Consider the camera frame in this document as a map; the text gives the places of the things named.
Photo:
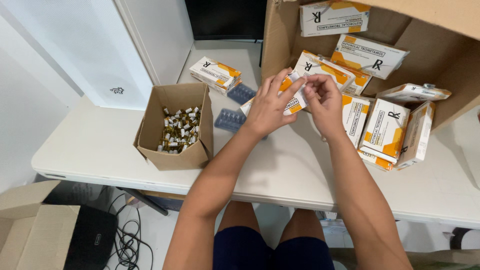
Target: black cable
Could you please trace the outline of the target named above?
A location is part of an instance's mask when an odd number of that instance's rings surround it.
[[[110,213],[111,207],[113,206],[113,203],[119,197],[121,197],[122,195],[125,195],[125,193],[116,197],[113,200],[113,202],[110,204],[110,207],[108,208],[109,213]],[[152,250],[152,248],[150,247],[149,244],[142,241],[142,227],[141,227],[142,223],[141,223],[141,220],[140,220],[140,212],[138,211],[138,209],[137,209],[138,221],[130,220],[130,221],[127,221],[121,228],[118,226],[118,222],[119,222],[118,215],[120,214],[120,212],[123,211],[123,209],[125,209],[126,206],[127,205],[122,206],[117,211],[117,213],[115,214],[115,216],[117,217],[117,231],[116,231],[116,233],[119,237],[119,242],[117,244],[116,237],[115,237],[115,242],[114,242],[115,252],[112,253],[112,255],[110,255],[110,258],[114,254],[117,254],[117,256],[119,258],[119,263],[117,264],[115,269],[117,269],[118,266],[122,265],[122,266],[127,267],[127,270],[133,270],[133,269],[140,270],[140,268],[137,265],[137,262],[138,262],[138,257],[140,255],[140,244],[144,244],[150,249],[150,252],[152,253],[152,264],[150,266],[150,270],[152,270],[153,269],[153,250]],[[137,226],[138,226],[137,231],[135,233],[128,233],[128,232],[125,231],[125,227],[130,222],[133,222],[133,223],[137,224]]]

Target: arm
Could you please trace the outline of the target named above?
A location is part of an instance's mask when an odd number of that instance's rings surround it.
[[[240,169],[265,135],[292,123],[285,106],[306,79],[299,79],[280,96],[278,89],[291,69],[265,79],[247,121],[193,183],[180,209],[163,269],[212,269],[215,219],[228,203]]]
[[[359,268],[411,269],[392,211],[345,133],[342,95],[330,76],[314,75],[308,81],[305,95],[313,121],[330,147],[336,200]]]

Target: floor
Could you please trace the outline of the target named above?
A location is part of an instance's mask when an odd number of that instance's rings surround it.
[[[122,194],[122,191],[115,189],[112,198],[116,198]],[[125,199],[120,197],[113,208],[118,210],[125,204]],[[255,214],[260,224],[260,230],[267,244],[275,247],[278,244],[283,228],[287,224],[289,218],[293,214],[293,208],[280,207],[268,204],[253,204]],[[168,216],[163,216],[148,206],[139,208],[142,239],[147,242],[153,249],[153,269],[161,269],[168,245],[173,234],[173,229],[177,221],[178,212],[169,211]],[[218,215],[215,230],[217,230],[223,211]],[[129,220],[138,220],[135,208],[127,206],[119,215],[119,225]],[[127,231],[135,231],[136,227],[127,225]],[[398,233],[406,251],[431,252],[436,250],[450,249],[449,238],[444,232],[450,233],[455,227],[449,225],[441,225],[438,223],[416,223],[409,221],[398,221]],[[335,223],[323,222],[325,239],[329,247],[353,247],[352,240],[348,232],[336,225]],[[152,258],[149,250],[141,246],[138,266],[139,269],[150,269]],[[108,262],[110,269],[115,269],[118,264],[116,255],[112,256]],[[341,264],[336,263],[336,269],[345,269]]]

